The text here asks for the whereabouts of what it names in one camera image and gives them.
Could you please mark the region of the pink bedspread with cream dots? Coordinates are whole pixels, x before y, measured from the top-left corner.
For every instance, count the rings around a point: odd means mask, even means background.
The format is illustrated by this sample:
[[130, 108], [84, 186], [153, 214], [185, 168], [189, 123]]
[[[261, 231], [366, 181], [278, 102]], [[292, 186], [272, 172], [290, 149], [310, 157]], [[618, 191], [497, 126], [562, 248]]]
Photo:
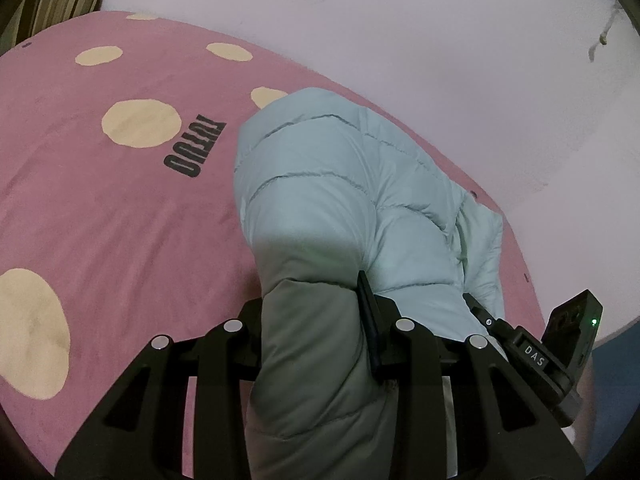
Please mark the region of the pink bedspread with cream dots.
[[[233, 191], [244, 122], [328, 78], [187, 24], [98, 12], [1, 59], [1, 401], [54, 468], [154, 335], [196, 337], [262, 295]], [[393, 122], [481, 205], [494, 201]], [[541, 328], [503, 223], [504, 313]]]

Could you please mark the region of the light blue puffer jacket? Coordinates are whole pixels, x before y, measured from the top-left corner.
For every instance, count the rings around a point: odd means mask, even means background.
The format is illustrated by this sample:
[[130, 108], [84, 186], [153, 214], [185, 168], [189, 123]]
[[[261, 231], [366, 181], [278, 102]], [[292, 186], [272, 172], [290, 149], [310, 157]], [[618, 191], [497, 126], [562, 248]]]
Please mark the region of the light blue puffer jacket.
[[384, 479], [396, 392], [370, 375], [359, 274], [406, 318], [462, 341], [472, 296], [503, 316], [503, 224], [407, 133], [307, 88], [242, 125], [241, 229], [262, 285], [262, 369], [246, 444], [256, 479]]

